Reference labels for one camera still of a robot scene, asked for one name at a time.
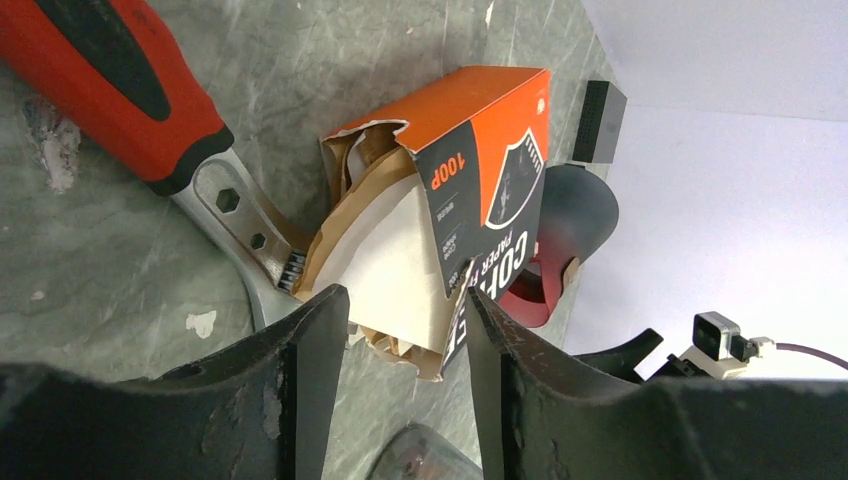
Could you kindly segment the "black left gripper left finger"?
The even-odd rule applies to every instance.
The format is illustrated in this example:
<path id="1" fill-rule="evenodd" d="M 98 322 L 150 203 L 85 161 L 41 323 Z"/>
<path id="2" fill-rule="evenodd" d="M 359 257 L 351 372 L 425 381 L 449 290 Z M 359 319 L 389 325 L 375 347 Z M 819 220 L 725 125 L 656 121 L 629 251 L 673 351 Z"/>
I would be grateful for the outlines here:
<path id="1" fill-rule="evenodd" d="M 5 479 L 318 479 L 347 338 L 330 286 L 276 323 L 156 379 L 1 368 Z"/>

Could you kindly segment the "red and black cup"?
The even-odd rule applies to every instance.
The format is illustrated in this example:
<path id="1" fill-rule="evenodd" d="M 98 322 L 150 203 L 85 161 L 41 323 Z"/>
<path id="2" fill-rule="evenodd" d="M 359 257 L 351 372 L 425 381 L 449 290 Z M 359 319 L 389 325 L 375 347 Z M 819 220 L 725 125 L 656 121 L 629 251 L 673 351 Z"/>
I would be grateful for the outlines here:
<path id="1" fill-rule="evenodd" d="M 535 254 L 499 300 L 516 322 L 547 324 L 579 267 L 614 232 L 618 201 L 607 183 L 575 165 L 547 169 Z"/>

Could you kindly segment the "paper coffee filters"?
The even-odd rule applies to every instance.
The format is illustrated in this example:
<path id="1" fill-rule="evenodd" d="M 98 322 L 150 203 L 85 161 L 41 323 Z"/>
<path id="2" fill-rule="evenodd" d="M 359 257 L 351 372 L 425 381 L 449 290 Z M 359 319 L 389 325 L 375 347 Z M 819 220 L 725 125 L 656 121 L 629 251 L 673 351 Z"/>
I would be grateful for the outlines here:
<path id="1" fill-rule="evenodd" d="M 351 343 L 411 366 L 426 382 L 444 378 L 451 322 L 466 274 L 444 267 L 433 199 L 458 173 L 473 135 L 464 122 L 427 131 L 398 119 L 372 121 L 321 140 L 333 206 L 313 237 L 296 298 L 331 285 L 350 297 Z"/>

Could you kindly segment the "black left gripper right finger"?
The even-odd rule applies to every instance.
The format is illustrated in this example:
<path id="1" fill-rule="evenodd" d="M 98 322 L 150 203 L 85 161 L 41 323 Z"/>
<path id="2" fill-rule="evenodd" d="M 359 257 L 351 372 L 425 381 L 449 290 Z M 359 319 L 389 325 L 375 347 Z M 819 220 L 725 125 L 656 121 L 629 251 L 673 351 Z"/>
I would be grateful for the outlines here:
<path id="1" fill-rule="evenodd" d="M 843 479 L 847 386 L 663 378 L 634 384 L 467 294 L 487 479 Z"/>

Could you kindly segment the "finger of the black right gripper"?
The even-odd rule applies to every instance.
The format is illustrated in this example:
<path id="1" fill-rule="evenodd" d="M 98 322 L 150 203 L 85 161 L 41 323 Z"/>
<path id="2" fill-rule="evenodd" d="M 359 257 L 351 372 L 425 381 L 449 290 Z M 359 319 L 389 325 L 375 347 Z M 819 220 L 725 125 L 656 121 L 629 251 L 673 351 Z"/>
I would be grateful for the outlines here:
<path id="1" fill-rule="evenodd" d="M 582 363 L 630 383 L 644 383 L 636 367 L 661 343 L 663 337 L 647 328 L 631 340 L 606 350 L 576 355 Z"/>

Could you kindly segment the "orange coffee filter box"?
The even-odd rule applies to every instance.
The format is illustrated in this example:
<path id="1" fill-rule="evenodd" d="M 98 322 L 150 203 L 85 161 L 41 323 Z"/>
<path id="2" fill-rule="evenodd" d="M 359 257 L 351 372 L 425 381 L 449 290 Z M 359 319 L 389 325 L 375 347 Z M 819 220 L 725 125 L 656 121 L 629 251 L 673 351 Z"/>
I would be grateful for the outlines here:
<path id="1" fill-rule="evenodd" d="M 500 299 L 535 254 L 550 79 L 543 68 L 463 67 L 325 136 L 392 119 L 427 131 L 468 125 L 474 144 L 464 149 L 467 163 L 437 182 L 446 192 L 432 201 L 443 265 L 466 274 L 452 284 L 460 299 L 444 370 L 464 341 L 467 289 Z"/>

